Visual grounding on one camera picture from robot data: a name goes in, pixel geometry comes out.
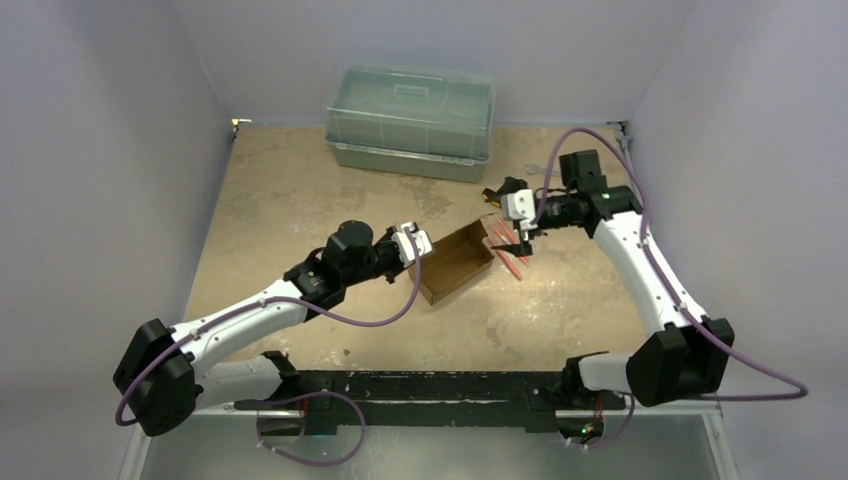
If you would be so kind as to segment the red pen with label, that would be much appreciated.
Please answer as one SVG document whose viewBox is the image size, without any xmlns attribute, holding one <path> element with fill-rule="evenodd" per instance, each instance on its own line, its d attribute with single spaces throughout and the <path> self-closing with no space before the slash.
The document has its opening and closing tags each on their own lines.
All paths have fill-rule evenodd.
<svg viewBox="0 0 848 480">
<path fill-rule="evenodd" d="M 500 246 L 505 244 L 505 237 L 501 234 L 500 230 L 494 225 L 490 225 L 491 234 L 488 237 L 489 246 L 493 249 L 498 256 L 498 258 L 502 261 L 505 268 L 512 274 L 512 276 L 519 282 L 523 280 L 523 276 L 519 268 L 513 263 L 510 256 L 507 252 L 500 249 Z"/>
</svg>

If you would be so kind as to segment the brown cardboard box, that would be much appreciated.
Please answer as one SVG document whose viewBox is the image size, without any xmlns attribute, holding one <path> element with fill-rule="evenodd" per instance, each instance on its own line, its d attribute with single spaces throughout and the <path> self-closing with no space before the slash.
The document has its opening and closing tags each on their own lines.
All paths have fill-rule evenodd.
<svg viewBox="0 0 848 480">
<path fill-rule="evenodd" d="M 492 266 L 487 238 L 482 220 L 477 219 L 433 244 L 434 251 L 421 260 L 419 293 L 428 304 L 444 300 Z"/>
</svg>

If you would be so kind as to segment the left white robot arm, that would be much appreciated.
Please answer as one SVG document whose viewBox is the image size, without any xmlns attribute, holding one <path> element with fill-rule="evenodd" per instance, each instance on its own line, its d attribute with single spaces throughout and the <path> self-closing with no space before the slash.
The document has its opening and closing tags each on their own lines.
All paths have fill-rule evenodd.
<svg viewBox="0 0 848 480">
<path fill-rule="evenodd" d="M 334 312 L 349 288 L 379 278 L 393 283 L 407 269 L 420 286 L 423 260 L 434 250 L 414 222 L 390 226 L 379 239 L 361 221 L 340 224 L 312 250 L 258 293 L 198 319 L 165 325 L 154 318 L 137 328 L 112 380 L 121 394 L 114 421 L 158 436 L 192 413 L 240 400 L 264 400 L 284 409 L 297 399 L 298 382 L 284 373 L 279 354 L 230 362 L 232 353 L 317 316 L 373 328 L 375 322 Z"/>
</svg>

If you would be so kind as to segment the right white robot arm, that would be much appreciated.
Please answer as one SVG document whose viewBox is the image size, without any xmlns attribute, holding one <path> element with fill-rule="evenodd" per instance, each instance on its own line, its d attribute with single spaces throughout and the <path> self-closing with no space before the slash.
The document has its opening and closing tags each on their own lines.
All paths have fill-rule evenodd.
<svg viewBox="0 0 848 480">
<path fill-rule="evenodd" d="M 643 406 L 694 399 L 718 390 L 728 354 L 715 345 L 735 339 L 728 320 L 711 318 L 672 273 L 660 275 L 662 254 L 650 246 L 643 209 L 628 186 L 611 186 L 594 150 L 559 158 L 562 189 L 546 200 L 509 177 L 497 205 L 516 238 L 502 251 L 532 253 L 531 240 L 553 229 L 578 227 L 612 262 L 633 299 L 646 340 L 632 354 L 598 352 L 567 360 L 556 392 L 584 407 L 601 391 L 631 394 Z"/>
</svg>

